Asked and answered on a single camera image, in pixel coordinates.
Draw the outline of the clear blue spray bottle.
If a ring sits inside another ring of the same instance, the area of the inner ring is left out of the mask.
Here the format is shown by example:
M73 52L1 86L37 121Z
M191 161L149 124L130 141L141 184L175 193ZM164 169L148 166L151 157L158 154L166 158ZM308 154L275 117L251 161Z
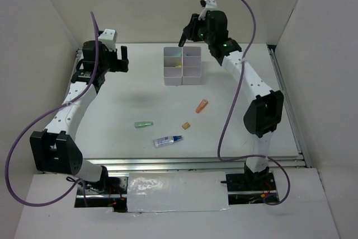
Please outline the clear blue spray bottle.
M161 148L161 147L165 147L165 146L170 146L170 145L175 144L181 140L183 140L183 136L181 136L181 135L167 136L167 137L155 139L153 141L153 145L155 148Z

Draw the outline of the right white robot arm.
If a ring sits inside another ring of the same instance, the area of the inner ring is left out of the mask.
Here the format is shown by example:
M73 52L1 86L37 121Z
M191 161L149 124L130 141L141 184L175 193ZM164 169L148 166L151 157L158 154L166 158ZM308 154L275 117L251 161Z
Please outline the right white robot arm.
M284 96L280 90L268 86L253 67L244 59L240 45L229 37L228 20L223 11L194 13L184 27L178 45L186 41L203 41L220 66L238 82L234 100L243 92L248 108L243 116L246 130L254 136L254 148L244 164L244 183L251 190L263 184L269 172L269 147L273 132L282 119Z

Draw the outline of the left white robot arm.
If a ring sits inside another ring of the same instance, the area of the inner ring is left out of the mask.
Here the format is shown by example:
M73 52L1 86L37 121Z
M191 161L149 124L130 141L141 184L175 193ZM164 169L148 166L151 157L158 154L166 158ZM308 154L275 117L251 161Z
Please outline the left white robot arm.
M82 48L83 58L76 65L70 81L65 107L41 132L33 132L30 145L37 170L72 175L84 180L103 194L110 188L107 168L83 158L75 143L81 120L105 82L107 72L129 70L128 49L121 46L111 50L103 42L87 41Z

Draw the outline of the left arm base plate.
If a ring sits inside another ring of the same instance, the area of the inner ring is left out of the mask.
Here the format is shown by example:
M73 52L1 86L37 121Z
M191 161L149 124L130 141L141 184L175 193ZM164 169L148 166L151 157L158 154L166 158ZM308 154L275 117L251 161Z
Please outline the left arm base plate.
M95 187L94 184L79 183L76 198L74 202L75 208L109 208L114 212L126 213L127 207L127 190L128 177L109 177L109 184L103 189Z

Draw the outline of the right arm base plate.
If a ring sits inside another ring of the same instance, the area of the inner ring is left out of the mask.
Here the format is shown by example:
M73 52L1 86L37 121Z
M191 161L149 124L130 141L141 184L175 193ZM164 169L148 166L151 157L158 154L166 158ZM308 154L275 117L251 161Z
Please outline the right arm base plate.
M229 205L262 204L264 198L268 203L279 201L272 172L255 183L249 182L244 174L226 174L226 179L220 183L227 187Z

